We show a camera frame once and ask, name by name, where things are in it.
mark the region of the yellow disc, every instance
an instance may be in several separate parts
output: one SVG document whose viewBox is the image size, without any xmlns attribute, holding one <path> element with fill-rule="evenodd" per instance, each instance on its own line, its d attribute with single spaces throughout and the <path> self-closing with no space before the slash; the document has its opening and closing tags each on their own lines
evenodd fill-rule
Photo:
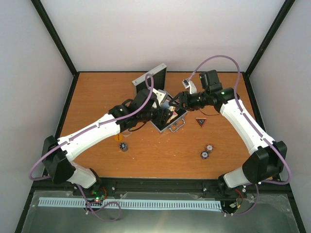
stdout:
<svg viewBox="0 0 311 233">
<path fill-rule="evenodd" d="M 115 135 L 115 141 L 116 142 L 121 142 L 123 139 L 123 135 L 121 133 Z"/>
</svg>

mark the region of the triangular object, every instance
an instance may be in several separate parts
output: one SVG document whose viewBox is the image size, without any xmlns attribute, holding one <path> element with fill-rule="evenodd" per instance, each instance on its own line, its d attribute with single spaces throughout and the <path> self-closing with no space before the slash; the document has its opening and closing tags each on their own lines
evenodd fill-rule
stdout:
<svg viewBox="0 0 311 233">
<path fill-rule="evenodd" d="M 206 118 L 196 118 L 196 121 L 199 123 L 201 127 L 203 127 L 203 125 L 206 122 Z"/>
</svg>

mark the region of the metal case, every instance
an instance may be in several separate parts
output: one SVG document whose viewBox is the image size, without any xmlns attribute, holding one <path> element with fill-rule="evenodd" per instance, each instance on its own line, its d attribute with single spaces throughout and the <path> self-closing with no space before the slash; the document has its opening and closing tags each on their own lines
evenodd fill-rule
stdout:
<svg viewBox="0 0 311 233">
<path fill-rule="evenodd" d="M 152 76 L 154 78 L 154 89 L 165 91 L 166 69 L 167 69 L 167 66 L 164 63 L 162 63 L 159 66 L 157 66 L 157 67 L 153 68 L 152 70 L 150 70 L 149 72 L 147 72 L 147 73 L 152 74 Z M 134 97 L 136 96 L 138 91 L 147 88 L 146 83 L 145 83 L 145 76 L 147 73 L 141 75 L 139 78 L 132 81 Z M 168 93 L 167 99 L 172 99 L 172 98 L 173 97 Z M 177 113 L 177 117 L 172 122 L 166 124 L 165 126 L 158 126 L 158 125 L 154 124 L 152 121 L 151 121 L 151 124 L 160 133 L 163 133 L 167 129 L 169 129 L 172 133 L 174 133 L 186 123 L 184 120 L 184 116 L 187 114 L 187 111 L 183 110 L 183 109 L 175 110 L 175 112 Z"/>
</svg>

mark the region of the brown tabletop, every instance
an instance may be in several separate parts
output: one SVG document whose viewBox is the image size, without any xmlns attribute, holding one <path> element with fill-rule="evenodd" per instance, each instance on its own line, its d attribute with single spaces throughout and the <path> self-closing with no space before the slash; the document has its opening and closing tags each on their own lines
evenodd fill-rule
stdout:
<svg viewBox="0 0 311 233">
<path fill-rule="evenodd" d="M 115 105 L 133 98 L 132 81 L 142 74 L 80 73 L 61 136 L 78 131 L 101 118 Z M 184 91 L 181 81 L 189 75 L 190 73 L 168 72 L 166 91 L 172 96 Z M 236 73 L 218 75 L 223 88 L 234 86 Z M 192 80 L 200 91 L 198 74 Z M 242 77 L 238 94 L 246 109 L 253 115 Z M 211 106 L 205 107 L 203 111 L 206 114 L 217 113 Z M 207 119 L 202 128 L 196 117 Z M 147 123 L 139 131 L 123 138 L 129 146 L 127 152 L 122 152 L 120 143 L 110 137 L 83 152 L 75 162 L 93 168 L 101 177 L 217 179 L 240 167 L 249 157 L 242 139 L 223 116 L 205 116 L 195 111 L 188 112 L 185 121 L 186 124 L 178 132 L 167 130 L 162 134 Z M 207 144 L 212 144 L 214 150 L 208 159 L 203 160 L 200 153 Z"/>
</svg>

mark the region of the gray wall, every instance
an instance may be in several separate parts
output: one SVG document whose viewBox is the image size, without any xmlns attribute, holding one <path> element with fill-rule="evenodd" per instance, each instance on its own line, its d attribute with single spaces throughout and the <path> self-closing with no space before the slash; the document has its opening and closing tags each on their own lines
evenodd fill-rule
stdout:
<svg viewBox="0 0 311 233">
<path fill-rule="evenodd" d="M 72 75 L 30 0 L 0 1 L 0 32 L 0 231 L 11 233 Z"/>
<path fill-rule="evenodd" d="M 79 71 L 246 70 L 284 0 L 42 0 Z M 214 59 L 202 70 L 235 71 Z"/>
<path fill-rule="evenodd" d="M 311 232 L 310 12 L 311 1 L 295 2 L 251 75 L 268 133 L 288 146 L 291 187 L 307 232 Z"/>
</svg>

